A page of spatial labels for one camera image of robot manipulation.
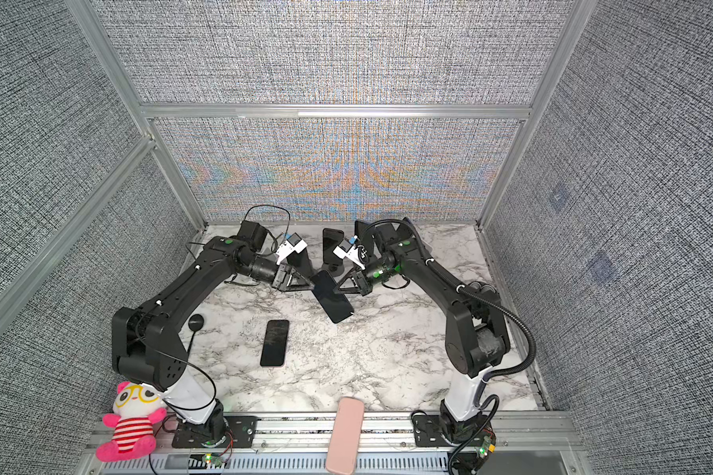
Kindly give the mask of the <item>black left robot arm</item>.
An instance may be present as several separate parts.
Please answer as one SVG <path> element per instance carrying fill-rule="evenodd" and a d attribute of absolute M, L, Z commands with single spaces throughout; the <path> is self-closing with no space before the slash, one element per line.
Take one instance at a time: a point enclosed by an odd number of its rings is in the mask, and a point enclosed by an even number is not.
<path fill-rule="evenodd" d="M 245 221 L 236 235 L 214 237 L 176 281 L 135 309 L 123 307 L 112 319 L 112 366 L 116 373 L 156 391 L 182 419 L 195 443 L 215 447 L 227 431 L 217 389 L 207 392 L 191 373 L 180 334 L 195 309 L 234 275 L 247 276 L 279 292 L 309 291 L 310 278 L 286 262 L 304 255 L 307 243 L 286 235 L 271 257 L 261 249 L 269 231 Z"/>

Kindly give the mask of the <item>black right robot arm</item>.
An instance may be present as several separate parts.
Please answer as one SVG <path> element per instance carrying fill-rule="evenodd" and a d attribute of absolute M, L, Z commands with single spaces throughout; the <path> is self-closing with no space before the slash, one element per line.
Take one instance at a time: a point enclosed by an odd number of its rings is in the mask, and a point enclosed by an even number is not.
<path fill-rule="evenodd" d="M 336 245 L 333 255 L 353 267 L 340 280 L 330 277 L 316 286 L 328 303 L 366 296 L 399 275 L 440 308 L 446 318 L 445 351 L 456 372 L 441 403 L 439 431 L 453 445 L 469 439 L 484 422 L 486 378 L 510 350 L 496 289 L 485 283 L 467 285 L 453 276 L 407 218 L 357 221 L 355 234 Z"/>

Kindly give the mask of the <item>phone with purple case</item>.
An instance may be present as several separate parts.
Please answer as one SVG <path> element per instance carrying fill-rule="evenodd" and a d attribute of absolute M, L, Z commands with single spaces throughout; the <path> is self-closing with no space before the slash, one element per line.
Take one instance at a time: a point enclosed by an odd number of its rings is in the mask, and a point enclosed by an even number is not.
<path fill-rule="evenodd" d="M 261 367 L 281 367 L 285 362 L 289 334 L 289 320 L 270 320 L 265 329 Z"/>

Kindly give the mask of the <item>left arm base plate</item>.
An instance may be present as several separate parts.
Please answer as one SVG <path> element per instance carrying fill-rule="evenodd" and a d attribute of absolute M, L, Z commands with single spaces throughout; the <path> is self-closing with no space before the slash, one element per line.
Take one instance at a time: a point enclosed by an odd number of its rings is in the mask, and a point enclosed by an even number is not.
<path fill-rule="evenodd" d="M 257 431 L 255 416 L 227 416 L 204 425 L 179 422 L 174 430 L 172 448 L 251 448 Z"/>

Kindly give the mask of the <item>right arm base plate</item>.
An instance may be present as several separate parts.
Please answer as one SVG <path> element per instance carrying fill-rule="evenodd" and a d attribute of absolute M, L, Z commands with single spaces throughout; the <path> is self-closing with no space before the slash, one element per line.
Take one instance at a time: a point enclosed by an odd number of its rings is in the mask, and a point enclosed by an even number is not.
<path fill-rule="evenodd" d="M 474 422 L 468 429 L 462 429 L 460 433 L 452 435 L 444 432 L 445 426 L 438 414 L 428 414 L 424 411 L 411 413 L 410 422 L 416 447 L 456 447 L 472 435 L 475 435 L 469 443 L 472 447 L 496 445 L 496 435 L 491 425 L 479 431 L 477 422 Z"/>

